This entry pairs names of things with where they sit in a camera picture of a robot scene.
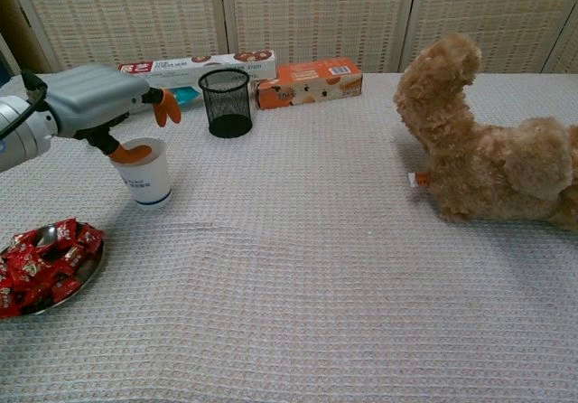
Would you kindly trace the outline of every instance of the red candy wrapper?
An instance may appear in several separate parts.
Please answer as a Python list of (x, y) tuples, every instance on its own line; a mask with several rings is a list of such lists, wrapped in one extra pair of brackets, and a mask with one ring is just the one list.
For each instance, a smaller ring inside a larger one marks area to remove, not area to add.
[(47, 283), (40, 283), (26, 292), (20, 307), (36, 304), (51, 292), (51, 287)]
[(34, 279), (46, 280), (51, 274), (51, 265), (40, 258), (34, 247), (28, 247), (23, 252), (8, 255), (8, 272), (14, 281), (14, 290), (21, 291), (35, 286)]
[(20, 315), (20, 307), (16, 304), (9, 288), (0, 288), (0, 319)]
[(38, 254), (40, 257), (43, 257), (46, 253), (50, 252), (50, 250), (53, 249), (55, 246), (56, 242), (51, 243), (50, 245), (34, 247), (34, 251), (36, 251), (36, 254)]
[(52, 300), (58, 303), (76, 292), (80, 286), (80, 281), (73, 276), (63, 279), (52, 286)]
[(74, 276), (74, 273), (79, 268), (80, 263), (82, 263), (88, 255), (89, 252), (81, 245), (74, 245), (70, 247), (66, 254), (52, 263), (50, 280), (53, 280), (58, 274)]
[(10, 288), (12, 284), (12, 277), (8, 273), (8, 265), (0, 257), (0, 288)]
[(76, 241), (76, 219), (61, 220), (54, 224), (56, 227), (56, 248), (65, 249), (74, 245)]
[(78, 242), (79, 244), (86, 246), (87, 249), (94, 254), (98, 251), (98, 248), (100, 248), (103, 234), (104, 233), (101, 230), (97, 230), (94, 227), (85, 224), (79, 234)]
[(36, 233), (37, 230), (32, 230), (26, 231), (25, 233), (22, 234), (15, 234), (10, 239), (10, 245), (8, 245), (8, 250), (6, 251), (6, 254), (25, 251), (28, 247), (30, 247), (33, 244), (34, 239), (36, 238)]

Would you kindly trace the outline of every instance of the orange box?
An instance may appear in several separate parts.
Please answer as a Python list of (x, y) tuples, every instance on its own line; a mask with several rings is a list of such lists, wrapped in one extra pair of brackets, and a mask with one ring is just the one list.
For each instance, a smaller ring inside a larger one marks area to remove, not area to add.
[(257, 104), (272, 109), (361, 94), (363, 72), (349, 58), (285, 64), (256, 85)]

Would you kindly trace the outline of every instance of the stuffed animal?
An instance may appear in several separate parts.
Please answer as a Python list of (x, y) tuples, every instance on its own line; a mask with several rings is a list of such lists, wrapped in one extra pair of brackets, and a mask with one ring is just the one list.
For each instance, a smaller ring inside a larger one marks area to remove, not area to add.
[(476, 123), (463, 87), (480, 66), (472, 39), (446, 35), (406, 69), (394, 96), (428, 154), (428, 187), (442, 216), (546, 220), (578, 231), (578, 127), (551, 117), (518, 127)]

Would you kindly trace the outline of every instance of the white paper cup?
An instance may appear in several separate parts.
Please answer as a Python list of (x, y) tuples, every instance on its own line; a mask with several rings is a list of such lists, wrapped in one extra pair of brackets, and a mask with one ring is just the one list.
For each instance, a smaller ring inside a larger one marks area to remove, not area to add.
[(166, 163), (166, 144), (160, 139), (137, 138), (123, 144), (126, 149), (148, 145), (153, 150), (134, 164), (110, 161), (125, 181), (136, 204), (147, 210), (163, 207), (171, 200), (171, 181)]

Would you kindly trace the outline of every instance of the cup rim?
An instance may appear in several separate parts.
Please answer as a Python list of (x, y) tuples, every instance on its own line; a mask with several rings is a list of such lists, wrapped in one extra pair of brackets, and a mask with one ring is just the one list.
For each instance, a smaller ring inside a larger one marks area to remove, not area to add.
[[(236, 73), (240, 73), (241, 75), (245, 76), (245, 82), (237, 85), (236, 87), (233, 87), (232, 89), (210, 89), (209, 87), (206, 87), (200, 83), (202, 80), (206, 79), (208, 76), (214, 75), (215, 73), (221, 73), (223, 71), (234, 71)], [(250, 77), (246, 71), (229, 67), (226, 69), (216, 69), (216, 70), (208, 71), (207, 73), (205, 73), (204, 75), (202, 75), (199, 78), (198, 83), (199, 83), (200, 89), (202, 89), (203, 91), (208, 91), (209, 93), (230, 93), (231, 91), (237, 91), (238, 89), (242, 89), (243, 87), (245, 87), (249, 83), (249, 80), (250, 80)]]

